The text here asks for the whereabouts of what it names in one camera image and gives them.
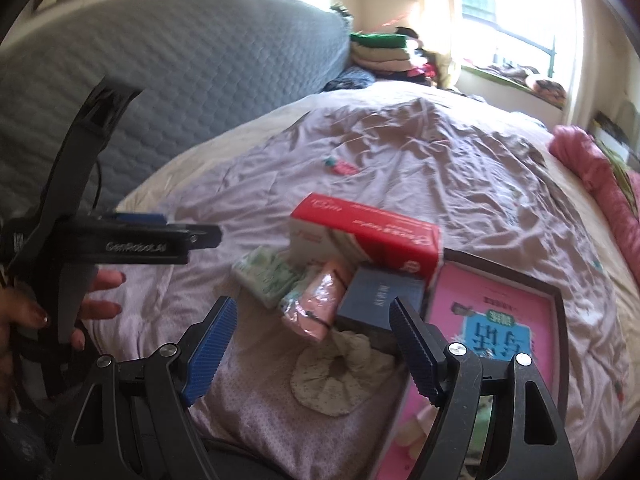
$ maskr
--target window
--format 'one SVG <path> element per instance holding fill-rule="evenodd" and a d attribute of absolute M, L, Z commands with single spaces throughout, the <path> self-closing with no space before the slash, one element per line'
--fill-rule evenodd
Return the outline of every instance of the window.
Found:
<path fill-rule="evenodd" d="M 479 67 L 518 64 L 565 79 L 571 8 L 569 0 L 462 0 L 460 54 Z"/>

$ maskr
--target blue label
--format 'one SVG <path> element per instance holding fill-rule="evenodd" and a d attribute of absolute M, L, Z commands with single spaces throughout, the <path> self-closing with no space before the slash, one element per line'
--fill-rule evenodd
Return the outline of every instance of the blue label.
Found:
<path fill-rule="evenodd" d="M 462 342 L 480 357 L 511 358 L 523 352 L 531 355 L 531 329 L 526 325 L 506 326 L 491 321 L 485 314 L 465 317 Z"/>

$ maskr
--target stack of folded blankets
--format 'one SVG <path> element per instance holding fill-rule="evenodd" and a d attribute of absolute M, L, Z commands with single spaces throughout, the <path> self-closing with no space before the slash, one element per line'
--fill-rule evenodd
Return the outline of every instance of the stack of folded blankets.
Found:
<path fill-rule="evenodd" d="M 351 60 L 376 76 L 431 85 L 436 67 L 425 57 L 420 40 L 402 34 L 351 34 Z"/>

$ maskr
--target hand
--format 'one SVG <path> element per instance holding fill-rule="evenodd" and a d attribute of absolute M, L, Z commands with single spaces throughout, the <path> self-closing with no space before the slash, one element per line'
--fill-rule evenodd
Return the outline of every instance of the hand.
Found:
<path fill-rule="evenodd" d="M 99 270 L 89 292 L 116 288 L 126 281 L 117 270 Z M 111 319 L 122 312 L 122 307 L 113 301 L 84 298 L 78 319 Z M 0 410 L 6 411 L 13 389 L 14 361 L 9 349 L 10 325 L 15 323 L 25 328 L 39 330 L 49 323 L 47 313 L 34 301 L 14 288 L 0 288 Z M 71 346 L 78 351 L 84 349 L 84 333 L 79 328 L 71 335 Z"/>

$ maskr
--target green label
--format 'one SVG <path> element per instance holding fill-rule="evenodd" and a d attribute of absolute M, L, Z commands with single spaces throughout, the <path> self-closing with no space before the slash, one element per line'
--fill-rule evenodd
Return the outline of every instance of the green label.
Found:
<path fill-rule="evenodd" d="M 503 312 L 498 312 L 496 310 L 487 310 L 486 318 L 493 323 L 497 323 L 498 325 L 513 326 L 516 324 L 516 319 L 513 316 L 511 316 L 510 314 L 505 314 Z"/>

